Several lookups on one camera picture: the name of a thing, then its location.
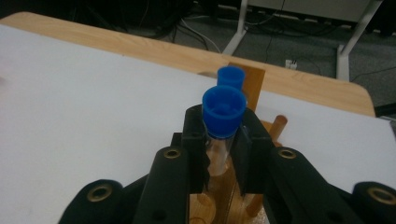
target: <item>table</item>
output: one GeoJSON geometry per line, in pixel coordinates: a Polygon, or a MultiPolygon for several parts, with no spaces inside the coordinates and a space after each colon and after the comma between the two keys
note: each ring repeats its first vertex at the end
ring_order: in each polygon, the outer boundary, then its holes
{"type": "Polygon", "coordinates": [[[373,102],[363,87],[327,77],[289,70],[266,63],[192,49],[133,35],[108,31],[29,12],[0,20],[1,24],[32,33],[159,63],[193,73],[215,73],[228,63],[266,71],[262,89],[307,102],[367,116],[375,116],[373,102]]]}

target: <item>clear plastic tube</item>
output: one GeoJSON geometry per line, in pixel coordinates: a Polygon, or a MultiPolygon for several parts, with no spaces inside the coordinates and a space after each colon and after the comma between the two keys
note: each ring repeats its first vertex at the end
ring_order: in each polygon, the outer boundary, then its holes
{"type": "Polygon", "coordinates": [[[226,161],[232,144],[233,136],[223,139],[207,137],[206,155],[210,159],[210,165],[207,170],[210,176],[218,176],[226,172],[228,168],[226,161]]]}

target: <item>cable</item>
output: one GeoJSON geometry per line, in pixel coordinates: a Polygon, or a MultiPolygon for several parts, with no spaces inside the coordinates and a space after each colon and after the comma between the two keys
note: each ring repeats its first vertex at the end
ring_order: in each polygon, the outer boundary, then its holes
{"type": "Polygon", "coordinates": [[[139,23],[139,28],[142,26],[143,20],[146,18],[147,14],[148,14],[148,11],[149,11],[149,0],[148,0],[148,4],[146,5],[146,11],[143,14],[142,20],[139,23]]]}
{"type": "MultiPolygon", "coordinates": [[[[285,2],[286,2],[286,0],[283,0],[282,7],[280,8],[279,12],[282,12],[283,7],[285,6],[285,2]]],[[[264,61],[265,63],[266,63],[267,60],[268,60],[268,49],[269,49],[270,46],[271,46],[274,31],[275,31],[275,29],[274,29],[273,32],[270,34],[270,41],[268,42],[267,48],[265,49],[265,61],[264,61]]]]}
{"type": "Polygon", "coordinates": [[[390,71],[390,70],[393,70],[393,69],[396,69],[396,66],[394,66],[394,67],[389,67],[389,68],[385,68],[385,69],[378,70],[378,71],[374,71],[374,72],[358,74],[358,75],[356,75],[356,76],[355,76],[352,80],[350,80],[350,81],[351,81],[351,82],[354,82],[358,77],[368,76],[368,75],[376,74],[376,73],[387,72],[387,71],[390,71]]]}
{"type": "Polygon", "coordinates": [[[207,43],[206,43],[205,39],[204,39],[201,35],[197,34],[195,31],[191,30],[189,27],[186,27],[186,26],[184,26],[184,25],[182,25],[182,24],[179,24],[178,26],[181,27],[181,28],[184,28],[184,29],[186,29],[186,30],[188,30],[188,31],[190,31],[190,32],[192,32],[193,34],[195,34],[195,35],[190,35],[190,34],[188,34],[188,33],[186,33],[186,32],[183,32],[182,30],[180,30],[180,29],[177,27],[177,29],[178,29],[181,33],[183,33],[183,34],[185,34],[185,35],[189,35],[189,36],[191,36],[191,37],[197,39],[197,40],[200,41],[203,45],[205,45],[205,49],[206,49],[206,50],[209,50],[209,47],[207,46],[207,43]]]}
{"type": "Polygon", "coordinates": [[[215,44],[215,42],[213,42],[211,39],[209,39],[207,36],[202,35],[201,33],[197,32],[196,30],[192,29],[183,19],[181,19],[181,21],[183,22],[183,24],[189,28],[190,30],[194,31],[196,34],[200,35],[201,37],[205,38],[206,40],[208,40],[210,43],[212,43],[212,45],[216,48],[216,50],[221,53],[219,47],[215,44]]]}

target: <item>blue cap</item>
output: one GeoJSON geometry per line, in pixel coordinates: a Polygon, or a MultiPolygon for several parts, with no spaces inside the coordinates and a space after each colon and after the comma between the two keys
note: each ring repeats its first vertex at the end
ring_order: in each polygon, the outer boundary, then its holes
{"type": "Polygon", "coordinates": [[[218,70],[218,86],[231,86],[242,90],[245,72],[239,67],[225,66],[218,70]]]}
{"type": "Polygon", "coordinates": [[[205,92],[202,101],[207,132],[217,138],[233,136],[247,106],[245,95],[233,87],[216,86],[205,92]]]}

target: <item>gray carpet floor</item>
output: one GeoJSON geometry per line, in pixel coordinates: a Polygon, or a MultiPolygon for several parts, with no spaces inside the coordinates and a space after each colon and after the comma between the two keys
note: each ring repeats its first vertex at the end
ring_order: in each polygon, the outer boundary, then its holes
{"type": "MultiPolygon", "coordinates": [[[[179,23],[176,32],[162,40],[205,49],[202,38],[184,28],[187,25],[205,36],[208,50],[223,51],[236,31],[237,13],[227,20],[190,15],[179,23]]],[[[296,60],[299,71],[335,78],[337,48],[352,36],[351,27],[282,18],[280,28],[276,19],[270,15],[248,19],[247,34],[233,56],[278,66],[296,60]],[[268,19],[260,29],[251,24],[268,19]]],[[[349,54],[349,72],[350,81],[363,86],[375,106],[396,103],[396,36],[364,33],[349,54]]],[[[391,125],[396,132],[396,122],[391,125]]]]}

